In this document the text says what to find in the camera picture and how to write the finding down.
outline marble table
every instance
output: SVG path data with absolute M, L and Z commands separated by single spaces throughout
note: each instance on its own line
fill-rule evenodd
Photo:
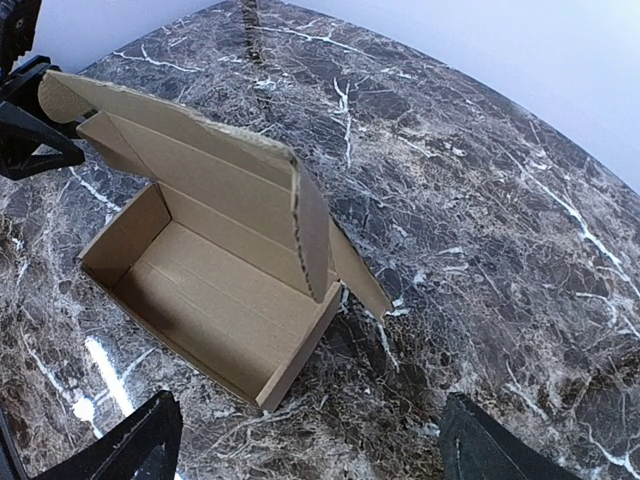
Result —
M 584 479 L 640 478 L 640 197 L 540 119 L 388 38 L 225 2 L 84 74 L 291 145 L 396 303 L 343 305 L 282 407 L 244 405 L 126 317 L 77 254 L 147 180 L 0 181 L 0 403 L 30 474 L 160 388 L 185 480 L 443 478 L 463 391 Z

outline wall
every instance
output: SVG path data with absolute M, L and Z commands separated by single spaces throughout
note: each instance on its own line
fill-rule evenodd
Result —
M 79 69 L 212 0 L 43 0 L 36 51 Z M 295 0 L 457 68 L 640 192 L 639 0 Z

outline marble surface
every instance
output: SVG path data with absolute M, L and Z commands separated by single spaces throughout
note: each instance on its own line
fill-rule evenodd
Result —
M 92 151 L 2 179 L 0 403 L 30 474 L 166 388 L 185 480 L 441 479 L 452 391 L 581 478 L 640 478 L 640 198 L 571 141 L 426 55 L 274 1 L 185 17 L 85 74 L 295 148 L 397 309 L 380 327 L 349 299 L 267 414 L 80 272 L 144 179 Z

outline round table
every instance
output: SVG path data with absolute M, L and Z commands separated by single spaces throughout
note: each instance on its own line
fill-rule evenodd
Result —
M 422 53 L 276 1 L 216 5 L 83 74 L 292 146 L 396 310 L 381 327 L 349 300 L 266 414 L 80 272 L 146 179 L 91 150 L 2 179 L 0 403 L 30 474 L 165 388 L 185 480 L 443 478 L 453 391 L 583 478 L 640 478 L 640 198 L 567 138 Z

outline cardboard box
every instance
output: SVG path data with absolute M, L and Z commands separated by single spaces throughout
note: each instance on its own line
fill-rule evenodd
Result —
M 378 318 L 383 289 L 293 152 L 188 108 L 75 75 L 39 99 L 115 169 L 156 183 L 82 253 L 140 325 L 244 400 L 275 409 L 335 315 L 346 283 Z

